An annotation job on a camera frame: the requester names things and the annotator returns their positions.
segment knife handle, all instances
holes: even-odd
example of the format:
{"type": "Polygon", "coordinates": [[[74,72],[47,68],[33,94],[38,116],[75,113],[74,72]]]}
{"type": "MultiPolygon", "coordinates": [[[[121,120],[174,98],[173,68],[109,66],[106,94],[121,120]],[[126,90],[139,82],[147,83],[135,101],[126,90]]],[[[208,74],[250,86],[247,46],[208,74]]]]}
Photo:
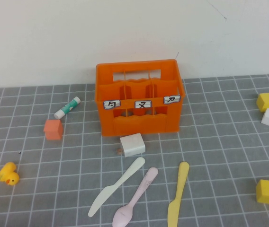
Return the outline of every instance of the knife handle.
{"type": "Polygon", "coordinates": [[[158,169],[155,167],[151,167],[145,177],[143,178],[142,182],[140,183],[140,186],[136,190],[133,198],[130,200],[129,205],[135,206],[136,202],[138,202],[139,198],[142,196],[142,194],[146,191],[146,189],[149,187],[149,185],[153,182],[155,177],[158,175],[158,169]]]}
{"type": "Polygon", "coordinates": [[[187,179],[188,171],[189,171],[189,164],[187,162],[181,162],[179,166],[179,173],[178,173],[176,199],[179,199],[179,200],[182,199],[182,194],[183,194],[185,182],[187,179]]]}
{"type": "Polygon", "coordinates": [[[121,186],[129,177],[131,177],[136,171],[138,171],[145,163],[143,157],[138,157],[130,167],[125,171],[120,179],[115,183],[117,187],[121,186]]]}

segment white wall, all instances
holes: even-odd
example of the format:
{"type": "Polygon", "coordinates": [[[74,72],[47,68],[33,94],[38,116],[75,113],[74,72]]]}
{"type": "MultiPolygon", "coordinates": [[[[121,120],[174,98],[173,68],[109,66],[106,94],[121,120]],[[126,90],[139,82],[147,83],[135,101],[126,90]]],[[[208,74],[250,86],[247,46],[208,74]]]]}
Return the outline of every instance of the white wall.
{"type": "Polygon", "coordinates": [[[184,78],[269,73],[269,0],[0,0],[0,87],[177,53],[184,78]]]}

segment pink plastic spoon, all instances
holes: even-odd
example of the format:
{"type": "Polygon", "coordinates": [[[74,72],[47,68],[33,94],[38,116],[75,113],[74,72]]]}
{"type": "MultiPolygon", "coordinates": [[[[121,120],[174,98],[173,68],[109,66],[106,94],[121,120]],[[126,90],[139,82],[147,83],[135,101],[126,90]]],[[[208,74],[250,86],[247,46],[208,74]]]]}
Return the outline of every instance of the pink plastic spoon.
{"type": "Polygon", "coordinates": [[[158,174],[158,169],[155,167],[151,167],[148,172],[146,173],[145,177],[143,178],[140,186],[136,190],[133,198],[130,200],[129,204],[119,208],[112,220],[112,227],[125,227],[133,217],[133,208],[138,202],[139,198],[142,194],[146,191],[148,186],[152,183],[155,177],[158,174]]]}

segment plastic cutlery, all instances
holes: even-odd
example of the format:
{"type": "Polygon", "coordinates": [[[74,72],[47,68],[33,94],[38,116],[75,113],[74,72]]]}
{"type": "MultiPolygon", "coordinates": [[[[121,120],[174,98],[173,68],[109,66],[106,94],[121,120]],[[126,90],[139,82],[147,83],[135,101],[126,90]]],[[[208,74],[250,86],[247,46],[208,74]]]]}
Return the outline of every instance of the plastic cutlery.
{"type": "Polygon", "coordinates": [[[138,157],[115,184],[105,187],[92,203],[88,216],[94,216],[98,209],[118,189],[118,187],[121,186],[136,171],[138,171],[144,165],[144,163],[145,159],[143,157],[138,157]]]}
{"type": "Polygon", "coordinates": [[[133,208],[136,202],[138,202],[139,198],[155,179],[158,172],[158,169],[155,167],[151,167],[148,170],[130,202],[116,211],[114,219],[112,220],[112,227],[125,227],[130,222],[133,217],[133,208]]]}
{"type": "Polygon", "coordinates": [[[189,171],[189,164],[187,162],[181,162],[178,173],[176,198],[168,206],[168,214],[167,214],[168,227],[178,226],[179,210],[188,171],[189,171]]]}

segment glue stick cap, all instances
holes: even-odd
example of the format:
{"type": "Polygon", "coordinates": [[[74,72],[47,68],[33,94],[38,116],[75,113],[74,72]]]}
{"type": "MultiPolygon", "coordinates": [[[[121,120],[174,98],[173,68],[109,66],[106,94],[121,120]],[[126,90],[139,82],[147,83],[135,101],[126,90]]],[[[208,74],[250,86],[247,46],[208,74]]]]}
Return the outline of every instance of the glue stick cap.
{"type": "Polygon", "coordinates": [[[81,100],[77,96],[74,98],[74,100],[76,100],[78,104],[81,102],[81,100]]]}
{"type": "Polygon", "coordinates": [[[64,113],[64,111],[63,110],[58,110],[55,114],[54,114],[54,117],[56,118],[56,119],[61,119],[62,117],[64,117],[65,116],[65,113],[64,113]]]}

